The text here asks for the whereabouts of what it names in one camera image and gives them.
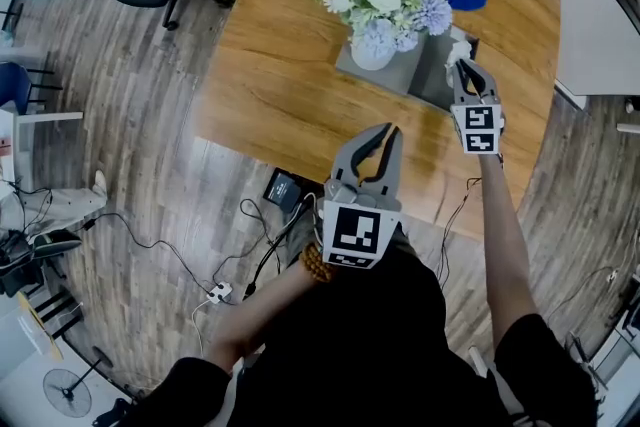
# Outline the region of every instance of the white vase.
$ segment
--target white vase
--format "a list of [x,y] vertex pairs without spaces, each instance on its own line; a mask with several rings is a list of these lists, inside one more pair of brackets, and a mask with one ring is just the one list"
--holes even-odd
[[374,57],[367,50],[365,45],[351,43],[351,57],[353,58],[353,62],[355,62],[363,70],[381,70],[391,62],[391,59],[393,59],[395,53],[396,49],[390,48],[389,52],[387,52],[386,54],[379,57]]

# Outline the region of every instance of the wooden table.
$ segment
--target wooden table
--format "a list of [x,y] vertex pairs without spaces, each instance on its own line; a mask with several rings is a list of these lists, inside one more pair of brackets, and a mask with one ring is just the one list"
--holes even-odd
[[[454,23],[480,38],[507,117],[501,149],[516,206],[536,163],[553,95],[559,0],[488,0]],[[446,114],[335,69],[347,27],[313,0],[237,0],[199,105],[198,135],[307,178],[326,180],[338,148],[366,127],[404,132],[405,214],[441,226],[479,176]],[[454,230],[481,239],[480,190]]]

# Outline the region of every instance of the wooden floor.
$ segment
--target wooden floor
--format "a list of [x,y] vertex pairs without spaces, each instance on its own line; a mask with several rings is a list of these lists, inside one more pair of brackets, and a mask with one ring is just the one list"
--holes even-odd
[[[27,6],[17,42],[50,51],[65,87],[50,108],[85,112],[82,122],[38,127],[36,185],[87,186],[102,169],[110,195],[105,211],[122,213],[144,243],[163,238],[175,244],[206,280],[225,255],[260,236],[259,223],[242,216],[238,203],[243,197],[258,201],[272,170],[193,136],[193,107],[227,12],[209,0],[182,0],[177,13],[181,27],[167,33],[159,26],[160,10],[113,0],[52,0]],[[640,222],[640,137],[616,132],[615,123],[625,118],[619,98],[594,98],[582,112],[556,96],[519,211],[545,317],[592,271],[620,268],[612,286],[605,282],[608,271],[593,276],[552,319],[559,338],[572,329],[589,352],[607,333],[607,316],[637,264],[632,238]],[[260,205],[275,231],[277,210]],[[407,226],[423,261],[435,268],[442,229],[415,220]],[[84,302],[85,314],[68,338],[88,357],[92,345],[100,346],[115,363],[108,373],[117,383],[153,387],[177,358],[199,353],[190,317],[203,293],[168,249],[135,246],[118,219],[100,220],[83,240],[65,263],[66,286]],[[451,347],[462,356],[473,344],[490,353],[482,246],[453,235],[448,247]],[[219,277],[233,283],[237,298],[265,250],[262,243],[252,256],[224,267]],[[394,301],[402,307],[401,292]],[[205,340],[226,307],[198,312]]]

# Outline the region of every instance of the fan stand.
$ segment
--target fan stand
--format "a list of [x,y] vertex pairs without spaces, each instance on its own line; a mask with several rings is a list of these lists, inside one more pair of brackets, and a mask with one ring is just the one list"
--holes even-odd
[[78,380],[75,383],[73,383],[68,388],[63,388],[62,389],[62,395],[69,401],[73,400],[73,390],[75,390],[80,385],[80,383],[84,382],[85,378],[91,372],[93,372],[100,363],[104,363],[104,365],[107,368],[113,368],[113,362],[109,359],[109,357],[104,352],[102,352],[95,345],[92,347],[92,349],[93,349],[93,354],[96,356],[96,358],[98,358],[98,360],[93,365],[91,365],[89,370],[87,370],[82,375],[82,377],[79,377]]

